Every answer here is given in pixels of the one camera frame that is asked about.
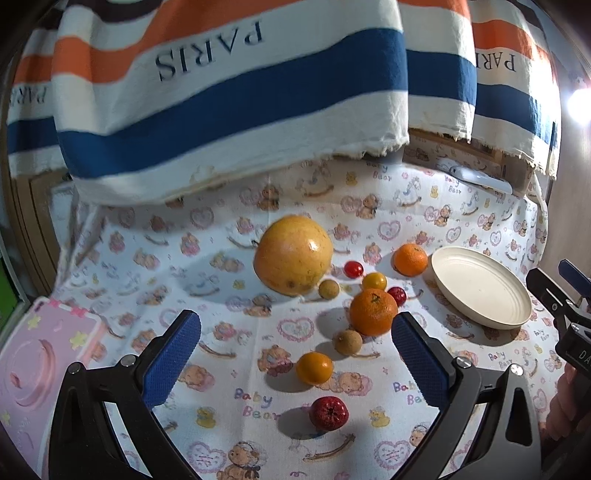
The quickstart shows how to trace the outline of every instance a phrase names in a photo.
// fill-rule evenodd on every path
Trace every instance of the striped fabric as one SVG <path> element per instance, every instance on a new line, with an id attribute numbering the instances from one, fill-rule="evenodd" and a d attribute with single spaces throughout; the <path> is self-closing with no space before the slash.
<path id="1" fill-rule="evenodd" d="M 52 8 L 25 45 L 11 90 L 7 147 L 11 175 L 66 168 L 53 119 L 51 56 L 63 7 Z M 43 62 L 37 59 L 49 58 Z"/>
<path id="2" fill-rule="evenodd" d="M 90 202 L 159 202 L 408 142 L 392 0 L 77 0 L 47 49 L 16 82 L 51 80 L 59 145 Z M 49 121 L 30 126 L 50 141 Z"/>
<path id="3" fill-rule="evenodd" d="M 470 139 L 476 57 L 468 0 L 398 0 L 408 60 L 408 126 Z"/>
<path id="4" fill-rule="evenodd" d="M 560 97 L 535 12 L 517 0 L 469 6 L 478 73 L 472 137 L 556 177 Z"/>
<path id="5" fill-rule="evenodd" d="M 28 40 L 7 122 L 13 176 L 65 161 L 110 205 L 383 154 L 409 127 L 551 176 L 560 144 L 544 34 L 517 0 L 70 0 Z"/>

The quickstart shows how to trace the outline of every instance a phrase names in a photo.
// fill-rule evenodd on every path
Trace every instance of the printed bedsheet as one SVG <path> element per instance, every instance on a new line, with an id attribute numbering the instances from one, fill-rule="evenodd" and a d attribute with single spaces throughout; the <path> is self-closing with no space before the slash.
<path id="1" fill-rule="evenodd" d="M 265 288 L 252 269 L 253 240 L 274 220 L 307 215 L 335 247 L 329 277 L 342 286 L 332 301 L 289 299 Z M 540 422 L 563 368 L 553 351 L 551 315 L 534 301 L 531 320 L 500 332 L 449 305 L 432 276 L 407 279 L 390 266 L 407 241 L 428 253 L 463 245 L 497 259 L 521 278 L 545 242 L 546 218 L 528 199 L 504 197 L 406 164 L 304 163 L 220 186 L 162 206 L 77 209 L 76 246 L 63 255 L 54 297 L 89 309 L 108 324 L 90 366 L 140 353 L 182 309 L 199 313 L 198 348 L 167 402 L 154 409 L 171 439 L 204 479 L 390 479 L 437 415 L 392 342 L 366 338 L 357 357 L 331 346 L 348 325 L 359 282 L 347 260 L 402 286 L 412 313 L 453 355 L 480 367 L 524 366 Z M 298 390 L 294 363 L 317 350 L 335 361 L 330 381 Z M 342 398 L 348 424 L 320 434 L 306 407 L 322 395 Z M 110 408 L 129 462 L 146 472 L 116 409 Z M 477 408 L 446 472 L 458 468 L 475 433 Z"/>

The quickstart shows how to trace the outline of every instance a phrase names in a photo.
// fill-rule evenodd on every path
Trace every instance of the small orange fruit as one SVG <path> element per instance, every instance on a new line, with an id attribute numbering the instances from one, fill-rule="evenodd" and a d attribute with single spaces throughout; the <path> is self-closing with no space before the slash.
<path id="1" fill-rule="evenodd" d="M 361 286 L 363 288 L 379 288 L 380 290 L 386 290 L 388 279 L 380 272 L 371 272 L 363 278 Z"/>
<path id="2" fill-rule="evenodd" d="M 298 378 L 308 385 L 322 385 L 328 382 L 332 372 L 332 360 L 323 353 L 304 353 L 295 364 Z"/>
<path id="3" fill-rule="evenodd" d="M 367 288 L 351 302 L 349 321 L 359 333 L 378 336 L 392 329 L 392 321 L 398 314 L 396 300 L 378 288 Z"/>
<path id="4" fill-rule="evenodd" d="M 429 265 L 425 250 L 416 244 L 404 244 L 392 256 L 392 268 L 407 277 L 416 277 Z"/>

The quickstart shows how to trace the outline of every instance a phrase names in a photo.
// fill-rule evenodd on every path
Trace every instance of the orange stripe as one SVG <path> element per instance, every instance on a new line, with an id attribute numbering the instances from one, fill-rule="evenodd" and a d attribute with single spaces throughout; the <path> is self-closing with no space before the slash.
<path id="1" fill-rule="evenodd" d="M 463 17 L 470 18 L 470 8 L 467 0 L 400 0 L 401 4 L 415 7 L 441 7 L 451 10 Z"/>
<path id="2" fill-rule="evenodd" d="M 52 74 L 72 73 L 93 83 L 115 82 L 125 76 L 138 55 L 159 44 L 298 1 L 169 0 L 160 7 L 141 40 L 129 47 L 105 51 L 76 37 L 59 39 L 54 50 Z"/>
<path id="3" fill-rule="evenodd" d="M 492 48 L 510 48 L 531 60 L 541 60 L 550 64 L 548 53 L 536 45 L 524 30 L 503 20 L 490 20 L 483 23 L 473 23 L 474 46 L 481 50 Z"/>
<path id="4" fill-rule="evenodd" d="M 14 84 L 49 82 L 51 80 L 51 58 L 41 55 L 29 55 L 18 63 Z"/>

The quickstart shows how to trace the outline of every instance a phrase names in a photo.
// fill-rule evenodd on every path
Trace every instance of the light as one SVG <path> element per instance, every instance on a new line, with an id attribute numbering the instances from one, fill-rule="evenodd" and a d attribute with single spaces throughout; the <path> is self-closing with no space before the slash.
<path id="1" fill-rule="evenodd" d="M 587 125 L 591 121 L 591 89 L 575 90 L 569 98 L 567 109 L 577 123 Z"/>

